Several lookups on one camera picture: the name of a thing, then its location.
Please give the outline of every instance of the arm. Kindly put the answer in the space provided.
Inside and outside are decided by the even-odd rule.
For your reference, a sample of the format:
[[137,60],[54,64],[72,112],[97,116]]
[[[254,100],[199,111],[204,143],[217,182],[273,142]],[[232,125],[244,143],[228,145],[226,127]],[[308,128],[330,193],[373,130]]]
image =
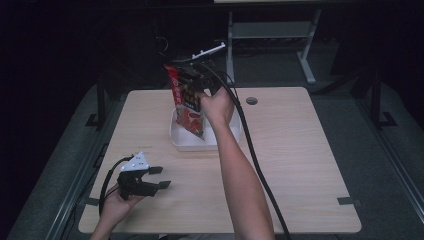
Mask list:
[[91,235],[91,240],[108,240],[115,226],[144,198],[142,196],[129,196],[128,200],[124,200],[119,195],[117,185],[109,189],[106,196],[102,215]]
[[224,88],[213,97],[198,93],[215,133],[228,208],[237,239],[274,239],[271,214],[262,185],[237,144],[229,122],[234,105]]

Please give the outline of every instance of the person's left hand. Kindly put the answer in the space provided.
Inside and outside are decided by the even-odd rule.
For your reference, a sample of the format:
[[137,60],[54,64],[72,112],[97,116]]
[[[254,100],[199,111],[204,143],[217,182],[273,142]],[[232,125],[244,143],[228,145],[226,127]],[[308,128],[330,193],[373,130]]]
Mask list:
[[144,196],[130,195],[128,200],[122,199],[118,184],[110,188],[106,196],[101,217],[104,216],[114,225],[122,221],[132,208],[144,198]]
[[91,239],[108,239],[115,226],[122,221],[143,198],[144,196],[130,195],[128,200],[124,200],[120,196],[118,184],[110,188],[106,193],[102,214]]

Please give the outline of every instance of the metal stand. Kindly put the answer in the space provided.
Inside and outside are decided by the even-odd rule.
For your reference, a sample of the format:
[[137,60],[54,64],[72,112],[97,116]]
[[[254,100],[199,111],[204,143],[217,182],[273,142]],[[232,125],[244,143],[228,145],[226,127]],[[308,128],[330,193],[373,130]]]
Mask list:
[[297,53],[300,65],[309,84],[315,83],[307,56],[315,35],[321,9],[315,11],[312,21],[303,22],[233,22],[233,13],[229,13],[228,20],[228,49],[227,49],[227,82],[235,82],[233,67],[233,39],[249,38],[306,38],[302,51]]
[[96,130],[99,131],[106,119],[105,89],[101,77],[97,79],[97,121],[94,120],[95,118],[96,114],[91,114],[85,126],[97,127]]
[[385,126],[397,126],[397,123],[389,112],[383,112],[386,121],[380,120],[381,78],[377,64],[360,67],[356,71],[345,76],[343,79],[335,81],[316,92],[312,92],[311,95],[325,95],[355,79],[357,79],[357,81],[350,91],[353,97],[364,98],[368,90],[371,88],[370,118],[375,127],[381,130],[382,127]]

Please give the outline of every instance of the forearm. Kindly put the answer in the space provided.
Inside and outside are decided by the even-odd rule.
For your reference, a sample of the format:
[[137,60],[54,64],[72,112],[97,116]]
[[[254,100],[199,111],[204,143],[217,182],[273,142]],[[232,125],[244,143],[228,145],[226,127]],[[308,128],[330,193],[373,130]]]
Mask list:
[[115,226],[111,226],[108,221],[105,221],[101,218],[96,226],[96,229],[94,229],[90,240],[108,240],[114,227]]
[[229,127],[214,128],[222,179],[236,236],[274,239],[271,215],[262,185]]

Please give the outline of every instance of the metal frame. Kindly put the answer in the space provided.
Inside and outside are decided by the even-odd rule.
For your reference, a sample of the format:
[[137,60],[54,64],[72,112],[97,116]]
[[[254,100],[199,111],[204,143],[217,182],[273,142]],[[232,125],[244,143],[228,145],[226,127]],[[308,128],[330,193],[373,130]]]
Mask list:
[[315,84],[316,80],[307,60],[309,49],[318,25],[321,9],[315,10],[312,21],[304,22],[251,22],[234,23],[233,13],[229,12],[228,19],[228,48],[227,48],[227,82],[235,82],[233,62],[233,39],[248,38],[306,38],[306,44],[297,56],[309,84]]
[[369,109],[366,106],[366,103],[364,102],[364,100],[358,100],[357,106],[360,109],[361,113],[363,114],[364,119],[367,119],[367,124],[369,126],[369,129],[374,134],[380,146],[386,153],[388,157],[388,161],[390,162],[393,168],[394,174],[396,175],[402,189],[405,191],[405,194],[408,197],[409,201],[411,202],[412,207],[415,209],[415,212],[417,213],[421,222],[424,223],[423,195],[421,194],[420,190],[415,185],[415,182],[409,175],[405,166],[402,164],[402,160],[400,159],[399,155],[396,153],[396,151],[390,144],[390,141],[384,134],[384,130],[381,128],[375,127],[376,123],[374,119],[367,117]]
[[106,121],[105,88],[101,76],[97,79],[97,121],[95,118],[96,114],[91,114],[85,126],[97,127],[96,130],[99,131]]

